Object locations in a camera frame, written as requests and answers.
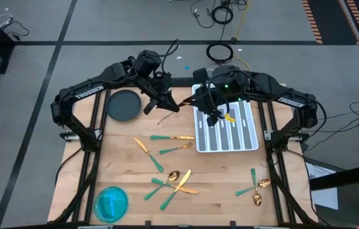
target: wooden table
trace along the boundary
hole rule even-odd
[[[97,123],[100,123],[104,94],[102,93],[100,100]],[[191,88],[173,89],[176,101],[182,101],[190,95]],[[144,107],[149,98],[146,95],[140,96]],[[89,126],[93,101],[94,96],[88,97],[79,101],[74,108],[75,116],[86,126]],[[137,119],[129,122],[118,122],[107,117],[95,196],[109,186],[118,186],[126,191],[129,199],[128,210],[124,217],[114,224],[144,225],[146,220],[151,220],[152,225],[229,225],[230,221],[236,221],[237,225],[277,225],[271,186],[259,190],[262,196],[260,207],[253,203],[253,191],[239,197],[234,194],[238,190],[253,186],[251,168],[255,168],[258,180],[269,178],[257,103],[252,102],[251,105],[259,149],[246,152],[198,153],[193,147],[160,155],[160,149],[179,146],[187,141],[151,141],[149,136],[194,135],[192,107],[181,108],[179,113],[171,115],[160,125],[157,123],[169,111],[153,109],[149,115],[140,113]],[[267,106],[264,107],[270,127]],[[278,128],[282,128],[292,118],[291,108],[275,102],[274,110]],[[155,159],[164,167],[163,173],[158,172],[148,156],[136,145],[134,137],[144,142]],[[63,160],[79,147],[78,141],[67,143]],[[301,152],[297,142],[290,142],[289,149]],[[311,209],[309,183],[303,159],[291,153],[284,153],[284,159],[291,193],[309,217],[317,221]],[[83,153],[80,153],[67,162],[60,172],[48,220],[55,219],[75,195],[82,160]],[[153,177],[165,180],[169,172],[179,170],[180,181],[188,169],[192,169],[193,173],[184,187],[198,190],[199,194],[191,195],[179,191],[165,211],[160,211],[159,206],[173,189],[163,187],[150,200],[144,200],[144,195],[157,187],[151,183]],[[280,198],[284,221],[287,221],[287,208],[281,191]],[[85,196],[80,219],[83,219],[86,201]],[[90,223],[103,224],[95,217],[93,211]]]

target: gold fork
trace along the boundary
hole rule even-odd
[[[193,146],[193,142],[186,143],[185,145],[182,145],[180,147],[176,147],[173,149],[162,149],[159,151],[160,154],[168,153],[177,149],[189,149],[191,146]]]

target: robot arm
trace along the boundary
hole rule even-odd
[[[132,83],[141,89],[141,93],[150,97],[150,102],[144,109],[145,114],[148,115],[155,106],[178,112],[179,107],[169,90],[172,85],[171,74],[162,73],[161,76],[153,78],[149,76],[157,70],[160,64],[161,59],[156,52],[144,50],[137,59],[129,57],[127,60],[107,67],[99,76],[73,87],[61,89],[51,104],[53,121],[75,132],[81,140],[83,150],[95,151],[99,145],[94,130],[86,128],[72,113],[73,104],[87,96],[105,89],[118,89]]]
[[[299,133],[300,129],[312,128],[318,123],[314,95],[284,87],[267,74],[242,71],[235,66],[222,66],[213,71],[208,85],[205,84],[208,81],[206,69],[195,71],[194,80],[201,83],[201,87],[179,106],[196,106],[199,111],[208,115],[209,126],[215,125],[222,118],[223,114],[217,110],[217,106],[222,104],[242,100],[280,102],[295,108],[294,117],[281,130],[269,133],[266,139],[271,140],[276,149],[286,150],[290,137],[299,136],[304,141],[309,136]]]

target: knife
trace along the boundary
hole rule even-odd
[[[163,184],[164,183],[162,180],[159,180],[159,179],[156,179],[156,178],[153,178],[151,180],[151,182],[154,183],[154,184]],[[166,183],[164,185],[168,186],[168,187],[171,187],[171,188],[177,188],[176,185],[172,185],[170,183]],[[189,193],[189,194],[198,194],[199,193],[199,191],[192,190],[190,188],[184,188],[184,187],[180,187],[179,191],[183,191],[184,193]]]
[[[182,180],[180,181],[180,183],[178,184],[177,188],[175,189],[175,191],[173,191],[173,193],[167,198],[167,200],[165,202],[163,202],[161,204],[161,206],[159,207],[159,209],[161,209],[161,211],[164,211],[165,208],[168,206],[169,202],[171,201],[171,199],[173,198],[173,196],[175,196],[176,192],[182,187],[182,185],[184,185],[184,183],[187,181],[187,179],[189,178],[189,176],[191,175],[192,170],[189,169],[185,176],[182,178]]]
[[[134,141],[142,148],[142,150],[144,150],[144,152],[149,156],[149,158],[151,158],[152,162],[154,162],[156,168],[158,169],[158,171],[163,172],[164,168],[162,167],[162,165],[160,165],[155,158],[148,152],[148,149],[146,148],[146,146],[144,145],[144,143],[142,143],[139,139],[137,139],[136,137],[134,137]]]

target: concrete floor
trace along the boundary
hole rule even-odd
[[[239,39],[313,41],[301,1],[286,1],[252,1]],[[189,14],[192,2],[78,0],[65,40],[219,39],[221,26],[202,29],[197,25]],[[30,35],[23,40],[56,41],[70,3],[71,0],[0,0],[0,14],[6,13],[5,8],[8,8],[15,20],[30,29]],[[203,24],[210,23],[205,15],[205,8],[211,8],[211,5],[211,1],[197,4]],[[240,18],[241,12],[235,9],[234,22],[226,26],[224,39],[234,36]],[[24,48],[16,47],[7,73],[0,75],[0,200],[55,47],[27,46],[26,51],[20,53]],[[58,91],[96,76],[108,65],[129,55],[136,56],[144,48],[165,53],[167,46],[61,48],[2,227],[46,222],[54,177],[65,146],[58,136],[62,129],[52,122],[50,114],[50,103]],[[279,82],[302,92],[315,94],[329,116],[348,112],[351,102],[359,102],[359,46],[240,45],[236,49],[241,49],[238,55],[252,66],[253,71],[269,73]],[[166,69],[174,77],[187,77],[195,69],[214,67],[206,57],[205,50],[205,45],[181,45],[167,59]],[[220,55],[222,50],[214,52]],[[233,64],[243,67],[239,62]],[[354,118],[354,115],[347,115],[330,120],[324,130],[338,129]],[[309,145],[327,136],[328,134],[319,133],[310,140]],[[345,169],[358,167],[359,127],[335,135],[308,152],[307,156]],[[319,209],[320,213],[324,212],[328,218],[340,223],[359,223],[359,187],[339,190],[339,201],[345,202],[345,210],[341,210],[342,212]]]

